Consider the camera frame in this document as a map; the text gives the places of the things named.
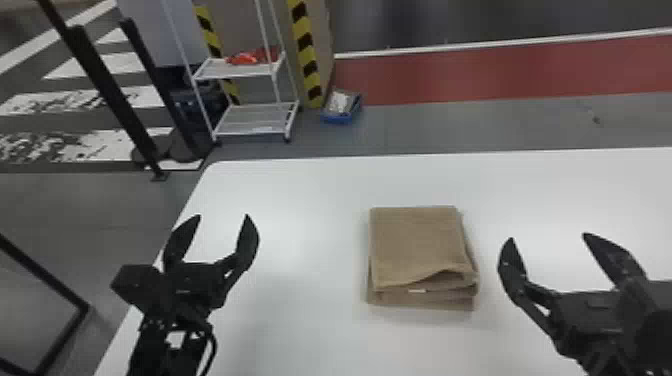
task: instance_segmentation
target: towel fold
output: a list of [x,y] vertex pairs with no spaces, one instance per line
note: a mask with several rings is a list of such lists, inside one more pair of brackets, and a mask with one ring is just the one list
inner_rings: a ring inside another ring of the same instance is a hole
[[374,208],[367,301],[473,309],[478,272],[452,206]]

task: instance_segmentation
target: yellow and black striped post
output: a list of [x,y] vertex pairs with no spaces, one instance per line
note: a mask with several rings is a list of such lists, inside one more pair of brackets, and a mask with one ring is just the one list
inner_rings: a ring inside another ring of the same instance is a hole
[[[222,45],[219,43],[219,37],[215,33],[215,28],[212,26],[212,18],[210,17],[208,7],[205,5],[195,5],[194,13],[196,13],[198,24],[203,31],[203,38],[208,46],[208,50],[210,50],[210,56],[214,58],[222,58]],[[220,80],[219,84],[221,85],[222,90],[224,90],[229,98],[231,98],[231,102],[235,105],[240,105],[238,86],[236,86],[230,79]]]
[[299,50],[299,64],[303,75],[303,86],[308,96],[308,107],[319,108],[324,104],[324,92],[317,65],[317,54],[313,46],[308,7],[303,0],[287,0],[292,16],[292,32]]

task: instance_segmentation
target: red object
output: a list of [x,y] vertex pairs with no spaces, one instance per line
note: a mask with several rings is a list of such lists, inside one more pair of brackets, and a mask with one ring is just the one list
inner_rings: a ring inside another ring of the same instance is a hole
[[226,62],[232,65],[255,65],[259,63],[256,57],[247,52],[241,52],[226,59]]
[[[278,55],[279,55],[279,49],[277,46],[270,46],[269,48],[270,55],[271,55],[271,61],[276,62],[278,61]],[[266,48],[264,47],[259,47],[254,52],[252,53],[254,57],[259,60],[260,63],[266,63],[268,59],[266,58]]]
[[672,36],[336,60],[367,105],[672,91]]

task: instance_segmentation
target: stanchion base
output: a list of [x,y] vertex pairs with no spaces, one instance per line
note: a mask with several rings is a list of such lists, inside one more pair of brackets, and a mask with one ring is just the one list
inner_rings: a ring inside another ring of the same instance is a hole
[[[172,137],[170,137],[170,135],[154,136],[152,137],[152,140],[154,141],[154,144],[156,144],[156,162],[158,163],[159,161],[168,158],[168,152],[173,143]],[[131,152],[131,161],[141,167],[147,165],[147,161],[142,154],[140,154],[138,148],[133,148],[133,151]]]
[[170,158],[179,163],[190,163],[203,159],[210,154],[214,143],[207,133],[195,132],[192,134],[194,140],[193,147],[187,146],[180,132],[173,130],[170,135],[173,143],[170,147]]
[[154,174],[154,176],[150,179],[150,181],[152,183],[160,183],[160,182],[168,180],[169,177],[170,177],[170,171],[164,171],[163,175]]

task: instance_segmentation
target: white floor marking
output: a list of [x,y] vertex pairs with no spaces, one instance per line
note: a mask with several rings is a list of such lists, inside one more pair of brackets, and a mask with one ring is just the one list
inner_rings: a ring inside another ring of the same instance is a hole
[[[167,135],[172,127],[147,129],[150,136]],[[86,134],[19,132],[0,134],[0,161],[10,164],[33,162],[89,163],[130,162],[134,145],[123,129],[91,131]],[[159,162],[166,170],[196,170],[202,160]]]
[[[121,88],[134,108],[163,107],[163,101],[152,85]],[[88,111],[105,106],[98,90],[55,91],[17,94],[0,105],[0,116],[33,115]]]
[[120,29],[116,28],[109,33],[105,34],[104,37],[98,39],[96,44],[110,44],[110,43],[121,43],[121,42],[128,42],[128,38],[126,38],[126,34]]
[[[68,25],[86,25],[117,6],[116,0],[104,0],[67,21]],[[56,30],[51,29],[0,56],[0,74],[7,72],[28,58],[59,40]]]
[[[116,54],[101,55],[103,62],[112,74],[144,72],[145,68],[135,52],[122,52]],[[79,62],[72,58],[60,67],[44,76],[45,80],[57,80],[61,78],[86,77],[86,72]]]
[[[153,137],[167,135],[172,130],[172,127],[148,128],[147,133]],[[130,160],[134,147],[123,129],[95,131],[81,137],[78,145],[64,147],[59,162],[125,162]],[[165,160],[160,161],[159,166],[166,170],[195,170],[201,162],[177,163]]]
[[441,44],[427,47],[390,48],[385,50],[374,50],[374,51],[341,52],[335,54],[334,57],[336,59],[362,59],[374,56],[398,56],[398,55],[421,54],[429,52],[474,50],[479,48],[529,46],[534,44],[594,42],[594,41],[611,40],[611,39],[655,37],[662,35],[672,35],[672,27],[619,31],[614,33],[574,34],[574,35],[563,35],[557,37],[540,37],[540,38],[527,38],[527,39],[499,40],[491,42]]

